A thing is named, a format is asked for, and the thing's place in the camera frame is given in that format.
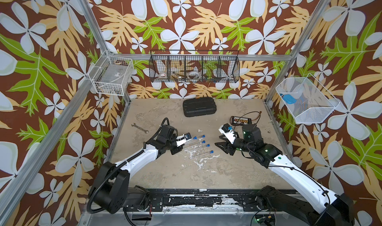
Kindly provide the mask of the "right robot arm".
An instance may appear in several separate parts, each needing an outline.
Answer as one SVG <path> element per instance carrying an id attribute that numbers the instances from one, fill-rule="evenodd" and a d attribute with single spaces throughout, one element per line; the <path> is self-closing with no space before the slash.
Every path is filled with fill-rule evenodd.
<path id="1" fill-rule="evenodd" d="M 280 176 L 292 186 L 302 200 L 265 186 L 256 193 L 255 206 L 259 210 L 282 211 L 310 226 L 352 226 L 355 224 L 353 201 L 345 194 L 338 195 L 300 170 L 283 152 L 264 142 L 256 124 L 243 125 L 243 137 L 226 123 L 219 128 L 220 142 L 215 145 L 226 154 L 236 151 L 248 153 L 261 166 Z"/>

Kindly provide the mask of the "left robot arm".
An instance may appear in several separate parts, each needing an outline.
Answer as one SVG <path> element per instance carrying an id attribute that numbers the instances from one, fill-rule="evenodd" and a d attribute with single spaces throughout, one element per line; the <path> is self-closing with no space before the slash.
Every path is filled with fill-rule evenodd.
<path id="1" fill-rule="evenodd" d="M 135 154 L 116 163 L 104 163 L 91 186 L 86 211 L 89 214 L 107 211 L 114 214 L 130 205 L 142 210 L 149 205 L 150 192 L 143 187 L 129 187 L 129 182 L 139 170 L 170 151 L 172 155 L 182 151 L 192 138 L 190 133 L 178 134 L 178 130 L 164 118 L 159 129 Z"/>

